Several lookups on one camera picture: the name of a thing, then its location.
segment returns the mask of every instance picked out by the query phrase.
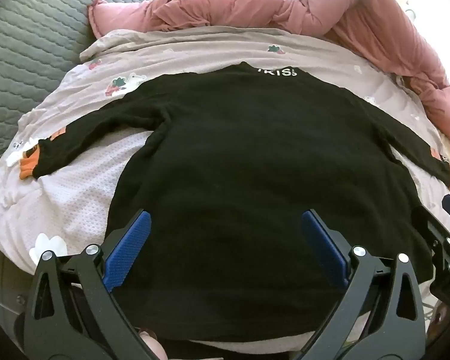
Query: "long sleeve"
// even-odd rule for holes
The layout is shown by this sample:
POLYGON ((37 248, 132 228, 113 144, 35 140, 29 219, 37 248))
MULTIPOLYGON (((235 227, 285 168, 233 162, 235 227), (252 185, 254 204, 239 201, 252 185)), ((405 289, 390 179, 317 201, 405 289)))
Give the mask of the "long sleeve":
POLYGON ((167 92, 140 86, 122 99, 90 112, 24 152, 20 178, 48 175, 68 165, 91 144, 119 126, 155 130, 165 119, 167 92))
POLYGON ((430 147, 411 129, 378 107, 356 98, 352 93, 349 93, 349 99, 358 102, 359 107, 372 120, 383 141, 392 145, 415 165, 435 176, 450 188, 450 163, 436 149, 430 147))

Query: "silver screw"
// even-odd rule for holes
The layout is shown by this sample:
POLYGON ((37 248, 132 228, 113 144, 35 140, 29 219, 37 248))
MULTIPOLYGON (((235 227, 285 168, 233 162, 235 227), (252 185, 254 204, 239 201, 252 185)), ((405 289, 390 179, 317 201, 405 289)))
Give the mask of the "silver screw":
POLYGON ((42 254, 42 260, 45 260, 45 261, 51 259, 52 257, 53 257, 53 253, 49 250, 47 250, 46 252, 44 252, 42 254))
POLYGON ((87 252, 87 254, 90 254, 90 256, 92 256, 94 254, 97 254, 98 250, 99 250, 98 245, 92 244, 87 246, 87 249, 85 251, 87 252))
POLYGON ((356 255, 359 256, 359 257, 363 257, 363 256, 365 256, 365 254, 367 253, 367 252, 365 251, 365 249, 363 249, 361 246, 356 246, 356 247, 354 247, 354 248, 353 248, 353 252, 354 252, 354 254, 356 254, 356 255))
POLYGON ((398 259, 402 262, 402 263, 408 263, 410 261, 410 259, 408 258, 408 256, 405 253, 400 253, 398 255, 398 259))

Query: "black shirt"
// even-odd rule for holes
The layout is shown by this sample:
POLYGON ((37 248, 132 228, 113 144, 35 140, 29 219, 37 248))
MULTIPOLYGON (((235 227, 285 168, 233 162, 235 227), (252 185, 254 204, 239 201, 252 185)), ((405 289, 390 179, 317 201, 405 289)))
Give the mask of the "black shirt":
POLYGON ((411 224, 420 205, 390 145, 450 186, 449 164, 408 127, 296 68, 246 63, 147 81, 39 141, 38 178, 120 126, 154 130, 127 163, 106 234, 143 208, 152 230, 113 292, 134 326, 159 337, 254 341, 315 330, 340 294, 300 231, 315 209, 351 245, 431 252, 411 224))

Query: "white bed sheet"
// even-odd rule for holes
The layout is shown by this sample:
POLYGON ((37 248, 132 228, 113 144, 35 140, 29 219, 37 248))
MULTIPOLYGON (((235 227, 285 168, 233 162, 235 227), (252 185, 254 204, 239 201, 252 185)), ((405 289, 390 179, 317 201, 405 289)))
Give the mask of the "white bed sheet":
MULTIPOLYGON (((377 105, 431 147, 448 154, 420 101, 403 89, 400 78, 391 78, 365 59, 324 40, 273 29, 118 30, 97 40, 81 58, 89 62, 72 69, 56 91, 19 120, 17 135, 0 159, 0 250, 31 274, 45 250, 76 254, 103 241, 119 176, 150 132, 126 128, 108 134, 69 166, 39 180, 19 180, 18 164, 7 166, 6 159, 14 151, 23 151, 30 139, 49 137, 162 74, 204 73, 242 61, 263 69, 301 68, 377 105)), ((450 216, 441 208, 449 189, 395 154, 410 170, 423 204, 450 231, 450 216)), ((435 304, 428 284, 421 288, 424 302, 435 304)))

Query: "pink blanket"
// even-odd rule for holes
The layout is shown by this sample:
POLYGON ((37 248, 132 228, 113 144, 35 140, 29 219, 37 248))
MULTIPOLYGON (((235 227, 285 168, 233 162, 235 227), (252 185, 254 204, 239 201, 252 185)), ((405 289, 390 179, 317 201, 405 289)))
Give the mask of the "pink blanket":
POLYGON ((428 118, 450 138, 445 70, 395 0, 95 0, 89 19, 97 38, 116 29, 174 31, 212 25, 325 37, 384 72, 405 76, 428 118))

